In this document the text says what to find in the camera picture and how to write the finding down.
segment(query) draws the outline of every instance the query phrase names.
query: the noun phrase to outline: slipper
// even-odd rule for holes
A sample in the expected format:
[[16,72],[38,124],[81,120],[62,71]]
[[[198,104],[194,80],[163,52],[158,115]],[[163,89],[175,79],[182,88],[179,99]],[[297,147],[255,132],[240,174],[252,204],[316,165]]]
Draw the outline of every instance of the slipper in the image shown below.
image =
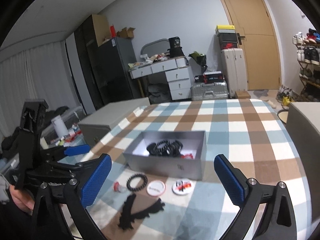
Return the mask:
[[277,108],[277,106],[275,105],[275,103],[273,103],[271,100],[269,100],[269,101],[267,102],[267,104],[268,104],[269,106],[271,106],[273,109]]

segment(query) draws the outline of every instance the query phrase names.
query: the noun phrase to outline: red container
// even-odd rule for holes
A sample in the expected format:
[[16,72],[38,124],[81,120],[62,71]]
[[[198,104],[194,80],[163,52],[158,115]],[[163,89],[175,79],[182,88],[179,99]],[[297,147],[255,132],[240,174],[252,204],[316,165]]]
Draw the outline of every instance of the red container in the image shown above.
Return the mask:
[[116,37],[116,29],[113,25],[110,26],[111,38]]

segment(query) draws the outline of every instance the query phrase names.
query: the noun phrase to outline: round coaster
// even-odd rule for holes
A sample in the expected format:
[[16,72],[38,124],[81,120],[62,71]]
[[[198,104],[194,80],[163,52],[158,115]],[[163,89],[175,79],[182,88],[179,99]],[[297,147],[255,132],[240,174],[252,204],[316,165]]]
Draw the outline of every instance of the round coaster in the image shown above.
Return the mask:
[[148,184],[147,193],[152,197],[159,197],[165,192],[165,184],[160,180],[154,180]]
[[178,179],[172,185],[172,191],[177,195],[187,195],[193,190],[193,183],[189,179]]

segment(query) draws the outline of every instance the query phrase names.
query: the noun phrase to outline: plaid bed sheet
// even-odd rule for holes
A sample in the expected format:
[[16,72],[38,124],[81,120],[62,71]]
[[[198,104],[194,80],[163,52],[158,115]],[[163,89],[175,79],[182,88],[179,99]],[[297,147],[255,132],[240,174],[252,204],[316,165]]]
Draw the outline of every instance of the plaid bed sheet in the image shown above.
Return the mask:
[[[114,192],[112,185],[119,181],[125,186],[127,179],[136,173],[126,165],[122,152],[144,130],[205,130],[205,174],[202,181],[194,181],[193,192],[186,196],[172,192],[176,178],[147,174],[149,182],[159,179],[166,184],[167,190],[160,197],[165,202],[164,211],[135,220],[134,229],[122,231],[117,225],[130,192]],[[254,177],[262,184],[276,185],[284,181],[294,206],[298,239],[311,235],[310,192],[299,154],[276,113],[261,100],[192,101],[138,108],[109,132],[83,161],[97,158],[101,153],[111,156],[112,170],[94,204],[87,209],[108,239],[219,239],[239,208],[232,204],[215,174],[213,160],[218,154],[224,154],[246,177]],[[67,157],[64,161],[74,163],[82,157]],[[146,189],[137,192],[140,205],[151,205],[154,201]],[[245,239],[252,239],[263,209],[260,205]]]

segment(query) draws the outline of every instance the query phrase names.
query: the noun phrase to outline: open box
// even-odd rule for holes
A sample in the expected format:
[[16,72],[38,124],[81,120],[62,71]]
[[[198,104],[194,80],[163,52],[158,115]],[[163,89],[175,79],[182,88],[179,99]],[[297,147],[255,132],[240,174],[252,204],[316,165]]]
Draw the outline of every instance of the open box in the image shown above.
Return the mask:
[[[183,144],[181,154],[191,153],[194,159],[149,156],[147,146],[164,139],[170,142],[180,141]],[[201,180],[204,174],[206,152],[205,131],[143,131],[132,141],[123,155],[133,171]]]

